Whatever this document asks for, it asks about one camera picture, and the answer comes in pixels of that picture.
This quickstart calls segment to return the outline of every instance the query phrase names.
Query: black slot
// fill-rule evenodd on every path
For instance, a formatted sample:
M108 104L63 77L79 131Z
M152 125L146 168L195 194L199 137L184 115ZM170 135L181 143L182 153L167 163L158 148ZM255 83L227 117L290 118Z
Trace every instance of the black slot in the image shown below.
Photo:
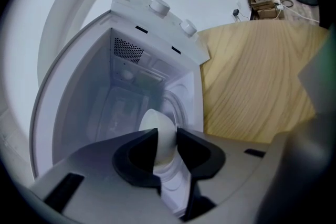
M264 155L266 154L265 151L254 150L253 148L248 148L247 150L244 151L244 153L252 155L252 156L256 156L259 158L263 158Z
M183 222L197 218L216 207L216 205L209 198L202 196L197 182L194 180L192 181L188 208L185 212L185 215L180 218Z
M45 199L45 203L53 210L61 213L73 196L84 177L69 173Z
M160 178L153 175L158 130L154 128L139 132L145 134L123 144L116 150L112 158L113 167L131 185L156 188L160 194Z
M145 30L145 29L141 28L140 26L136 26L136 29L137 29L137 30L140 30L140 31L142 31L142 32L144 32L145 34L147 34L147 33L148 33L148 31L147 31L147 30Z
M178 54L181 54L181 52L178 49L175 49L173 46L172 49L175 50Z

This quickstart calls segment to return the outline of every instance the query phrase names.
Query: wooden table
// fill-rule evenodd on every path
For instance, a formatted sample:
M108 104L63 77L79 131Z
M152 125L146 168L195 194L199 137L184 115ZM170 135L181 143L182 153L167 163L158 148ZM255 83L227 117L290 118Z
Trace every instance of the wooden table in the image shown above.
M204 132L271 142L314 115L297 77L328 31L280 20L234 23L199 33L211 59L201 66Z

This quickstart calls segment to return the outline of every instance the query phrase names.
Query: power cord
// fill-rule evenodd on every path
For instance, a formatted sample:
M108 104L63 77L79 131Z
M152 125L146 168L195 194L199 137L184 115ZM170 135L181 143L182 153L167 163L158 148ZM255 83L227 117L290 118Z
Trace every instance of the power cord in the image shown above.
M284 5L282 5L282 6L285 7L286 9L289 9L291 12L294 12L295 14L299 15L299 16L302 17L303 19L306 19L306 20L312 20L313 22L317 22L317 23L319 23L318 20L314 20L314 19L311 19L311 18L304 17L304 16L302 16L301 14L299 14L299 13L295 12L294 10L292 10L291 8L286 7L286 6L284 6Z
M250 20L250 18L248 18L248 17L246 17L246 16L244 16L241 12L239 12L243 17L245 17L246 19L249 19Z
M282 7L286 8L286 9L290 10L291 12L293 12L293 13L299 15L299 16L302 17L303 19L306 19L306 20L312 20L313 22L317 22L317 23L319 23L318 20L314 20L314 19L311 19L311 18L304 17L304 16L302 16L301 14L297 13L296 11L292 10L292 9L289 8L289 7L286 7L286 6L283 5L283 4L279 4L279 3L274 3L274 4L275 4L276 6L282 6Z
M292 0L280 0L282 6L285 6L284 5L284 2L290 2L290 6L286 6L287 8L292 8L294 6L294 2Z
M281 10L279 10L279 13L278 13L277 17L275 17L273 20L276 20L276 19L279 17L280 13L281 13Z

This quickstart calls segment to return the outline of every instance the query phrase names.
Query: cable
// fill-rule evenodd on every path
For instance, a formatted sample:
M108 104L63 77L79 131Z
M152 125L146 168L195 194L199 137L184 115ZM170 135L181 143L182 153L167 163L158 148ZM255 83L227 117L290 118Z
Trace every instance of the cable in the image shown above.
M277 17L275 17L273 20L276 20L279 17L280 13L281 13L281 10L279 10L279 13L278 13Z
M291 8L294 6L294 2L292 0L280 0L282 6L284 6L283 2L290 2L291 5L290 6L286 6L287 8Z
M246 19L249 19L249 18L247 18L246 16L244 16L241 12L239 12L243 17L245 17Z
M282 6L285 7L286 9L289 9L291 12L294 12L295 14L299 15L299 16L302 17L303 19L306 19L306 20L312 20L312 21L314 21L314 22L319 23L318 20L314 20L314 19L311 19L311 18L304 17L304 16L302 16L301 14L299 14L299 13L295 12L294 10L292 10L291 8L286 7L286 6L284 6L284 5L282 5Z

